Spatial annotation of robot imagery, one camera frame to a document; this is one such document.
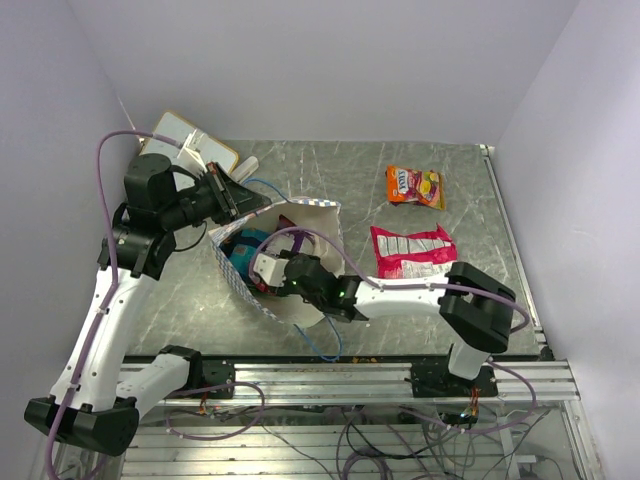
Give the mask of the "pink red snack bag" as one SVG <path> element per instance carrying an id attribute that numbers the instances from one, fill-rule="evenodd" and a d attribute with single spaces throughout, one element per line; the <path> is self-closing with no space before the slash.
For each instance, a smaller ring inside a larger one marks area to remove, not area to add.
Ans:
<path id="1" fill-rule="evenodd" d="M 437 275 L 458 260 L 453 239 L 440 225 L 435 230 L 406 235 L 372 226 L 370 234 L 377 274 L 383 279 Z"/>

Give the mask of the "orange snack packet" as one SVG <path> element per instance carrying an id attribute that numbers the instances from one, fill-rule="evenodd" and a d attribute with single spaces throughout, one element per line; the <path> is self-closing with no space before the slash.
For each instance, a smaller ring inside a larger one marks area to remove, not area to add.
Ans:
<path id="1" fill-rule="evenodd" d="M 394 205 L 414 204 L 445 210 L 444 176 L 437 171 L 389 165 L 385 172 L 387 200 Z"/>

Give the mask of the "checkered blue paper bag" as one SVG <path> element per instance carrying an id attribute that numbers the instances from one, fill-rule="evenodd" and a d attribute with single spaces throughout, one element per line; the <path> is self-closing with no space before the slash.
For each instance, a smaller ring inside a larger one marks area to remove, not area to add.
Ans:
<path id="1" fill-rule="evenodd" d="M 327 199 L 291 197 L 259 178 L 249 178 L 243 184 L 264 185 L 280 200 L 209 233 L 223 278 L 259 314 L 292 326 L 319 358 L 337 361 L 344 349 L 339 333 L 335 334 L 338 351 L 329 354 L 321 352 L 305 332 L 322 321 L 335 330 L 337 316 L 304 302 L 285 281 L 284 267 L 288 253 L 307 254 L 318 257 L 333 274 L 345 272 L 345 260 L 339 252 L 343 247 L 341 205 Z"/>

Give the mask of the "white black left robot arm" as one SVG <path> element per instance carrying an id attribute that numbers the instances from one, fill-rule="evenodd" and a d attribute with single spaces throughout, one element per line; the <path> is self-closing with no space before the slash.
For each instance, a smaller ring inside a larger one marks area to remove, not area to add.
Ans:
<path id="1" fill-rule="evenodd" d="M 270 205 L 226 174 L 217 163 L 192 175 L 161 154 L 134 158 L 124 176 L 126 200 L 107 218 L 96 288 L 81 334 L 46 397 L 27 404 L 24 419 L 52 440 L 109 456 L 127 450 L 140 420 L 176 392 L 192 397 L 203 387 L 200 352 L 175 345 L 124 383 L 120 367 L 131 327 L 176 250 L 175 233 L 206 220 L 227 225 Z"/>

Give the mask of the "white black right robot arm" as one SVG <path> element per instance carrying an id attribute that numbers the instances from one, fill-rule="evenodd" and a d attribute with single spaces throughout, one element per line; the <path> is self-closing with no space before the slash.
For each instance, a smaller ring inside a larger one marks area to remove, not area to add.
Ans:
<path id="1" fill-rule="evenodd" d="M 441 377 L 425 384 L 440 395 L 477 390 L 487 360 L 508 348 L 517 307 L 510 289 L 465 262 L 455 262 L 449 271 L 430 277 L 380 279 L 337 276 L 313 255 L 285 252 L 275 258 L 260 253 L 251 260 L 248 273 L 254 283 L 282 288 L 285 295 L 297 295 L 338 321 L 438 316 L 458 336 Z"/>

